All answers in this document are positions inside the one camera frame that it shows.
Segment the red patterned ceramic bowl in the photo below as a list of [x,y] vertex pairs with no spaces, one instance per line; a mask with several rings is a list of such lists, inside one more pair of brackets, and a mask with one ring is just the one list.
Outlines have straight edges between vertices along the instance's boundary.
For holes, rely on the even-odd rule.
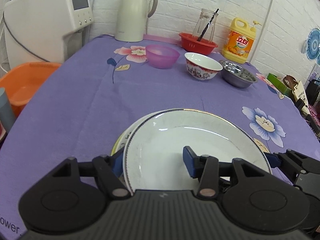
[[197,80],[211,80],[222,70],[222,65],[208,56],[188,52],[184,57],[188,73]]

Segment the beige printed bag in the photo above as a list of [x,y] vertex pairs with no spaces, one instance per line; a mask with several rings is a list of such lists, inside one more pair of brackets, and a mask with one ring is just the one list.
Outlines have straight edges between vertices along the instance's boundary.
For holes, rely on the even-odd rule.
[[302,107],[302,111],[304,111],[305,113],[309,114],[309,103],[306,97],[306,92],[304,89],[304,86],[302,84],[302,81],[299,81],[298,83],[296,83],[292,89],[293,92],[293,96],[295,98],[296,101],[298,101],[299,99],[301,99],[304,102],[304,106]]

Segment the purple plastic bowl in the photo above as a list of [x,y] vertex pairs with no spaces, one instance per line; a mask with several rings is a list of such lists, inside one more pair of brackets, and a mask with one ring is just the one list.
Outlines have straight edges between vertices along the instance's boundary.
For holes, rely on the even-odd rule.
[[145,47],[145,51],[149,65],[158,69],[171,68],[180,57],[178,51],[163,45],[151,44]]

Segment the stainless steel bowl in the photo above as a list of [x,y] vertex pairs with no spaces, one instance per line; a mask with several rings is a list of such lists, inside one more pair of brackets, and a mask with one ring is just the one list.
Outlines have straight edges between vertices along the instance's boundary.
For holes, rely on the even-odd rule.
[[244,67],[226,60],[220,60],[221,76],[230,85],[236,88],[247,88],[257,83],[257,78]]

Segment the yellow plastic plate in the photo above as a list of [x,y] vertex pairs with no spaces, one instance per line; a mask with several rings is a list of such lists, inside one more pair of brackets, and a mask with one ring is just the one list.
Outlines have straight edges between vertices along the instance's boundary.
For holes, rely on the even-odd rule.
[[123,148],[126,144],[126,139],[124,133],[121,134],[121,136],[116,140],[116,143],[114,144],[112,151],[111,151],[111,156],[113,156],[118,150]]

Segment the white floral ceramic plate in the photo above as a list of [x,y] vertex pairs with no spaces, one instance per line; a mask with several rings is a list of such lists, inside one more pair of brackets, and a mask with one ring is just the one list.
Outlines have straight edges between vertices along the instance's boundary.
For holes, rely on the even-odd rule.
[[126,139],[126,142],[127,140],[129,139],[130,137],[130,134],[136,129],[136,127],[138,127],[144,120],[146,120],[147,118],[157,114],[157,113],[160,113],[160,111],[157,111],[157,112],[153,112],[153,113],[150,113],[148,115],[145,115],[143,117],[141,117],[140,119],[138,119],[137,121],[135,121],[131,126],[129,126],[123,133],[125,135],[125,139]]

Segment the yellow dish soap bottle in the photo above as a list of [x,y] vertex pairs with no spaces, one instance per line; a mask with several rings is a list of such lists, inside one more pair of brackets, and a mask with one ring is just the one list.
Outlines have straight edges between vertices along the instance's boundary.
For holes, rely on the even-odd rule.
[[221,54],[225,59],[244,64],[247,61],[256,38],[256,25],[261,25],[253,21],[253,25],[242,18],[234,18],[231,22],[227,40],[223,46]]

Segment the black container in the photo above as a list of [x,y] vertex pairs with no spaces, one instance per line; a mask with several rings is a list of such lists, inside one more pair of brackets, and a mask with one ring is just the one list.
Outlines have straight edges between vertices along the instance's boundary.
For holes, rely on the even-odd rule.
[[319,96],[320,86],[318,80],[311,80],[305,90],[309,105],[314,105]]

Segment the purple floral tablecloth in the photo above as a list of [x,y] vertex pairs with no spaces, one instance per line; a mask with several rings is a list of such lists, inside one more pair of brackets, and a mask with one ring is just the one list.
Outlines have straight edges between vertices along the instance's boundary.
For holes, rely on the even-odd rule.
[[[123,42],[96,37],[55,71],[20,113],[1,148],[1,234],[25,232],[18,201],[64,159],[91,161],[109,154],[118,137],[141,117],[170,108],[221,116],[270,152],[292,149],[319,158],[319,142],[290,99],[264,81],[237,89],[220,75],[208,81],[186,69],[184,50],[170,69],[129,62]],[[129,64],[128,70],[120,66]]]

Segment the clear glass jar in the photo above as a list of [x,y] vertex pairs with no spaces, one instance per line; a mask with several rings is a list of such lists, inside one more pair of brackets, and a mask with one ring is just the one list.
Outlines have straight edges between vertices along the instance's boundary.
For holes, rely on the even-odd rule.
[[201,13],[193,30],[192,36],[195,37],[197,41],[207,40],[209,42],[213,42],[215,24],[218,15],[219,8],[215,11],[201,9]]

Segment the white thermos jug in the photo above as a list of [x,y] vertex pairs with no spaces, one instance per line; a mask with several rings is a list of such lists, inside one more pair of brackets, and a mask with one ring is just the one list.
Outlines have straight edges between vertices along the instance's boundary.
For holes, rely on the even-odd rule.
[[152,17],[158,0],[121,0],[114,38],[124,42],[140,42],[147,19]]

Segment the orange plastic basin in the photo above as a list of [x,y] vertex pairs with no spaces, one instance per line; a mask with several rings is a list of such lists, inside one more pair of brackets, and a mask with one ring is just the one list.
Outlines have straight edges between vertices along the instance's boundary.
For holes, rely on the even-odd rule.
[[5,88],[16,117],[60,66],[60,63],[28,62],[13,68],[1,77],[1,87]]

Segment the red plastic basket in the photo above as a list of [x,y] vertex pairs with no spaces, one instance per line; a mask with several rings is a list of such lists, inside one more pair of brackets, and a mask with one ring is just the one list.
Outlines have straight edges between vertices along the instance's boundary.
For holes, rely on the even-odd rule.
[[179,33],[181,38],[181,46],[187,52],[198,53],[208,56],[218,45],[215,42],[210,42],[206,39],[201,41],[197,37],[188,33]]

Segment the green box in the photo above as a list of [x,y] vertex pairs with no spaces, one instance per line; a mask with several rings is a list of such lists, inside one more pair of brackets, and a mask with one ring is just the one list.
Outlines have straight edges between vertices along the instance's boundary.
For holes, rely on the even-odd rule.
[[293,96],[292,89],[287,87],[287,85],[285,85],[285,83],[283,83],[283,81],[280,78],[278,78],[276,75],[269,73],[267,76],[267,79],[272,83],[272,85],[274,85],[274,87],[276,87],[277,90],[281,92],[281,94],[289,98]]

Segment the white water dispenser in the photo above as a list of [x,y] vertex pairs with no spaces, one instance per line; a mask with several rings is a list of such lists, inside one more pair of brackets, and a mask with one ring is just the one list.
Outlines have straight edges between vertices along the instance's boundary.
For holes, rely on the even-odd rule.
[[3,10],[10,68],[27,62],[64,63],[84,45],[93,22],[91,0],[10,0]]

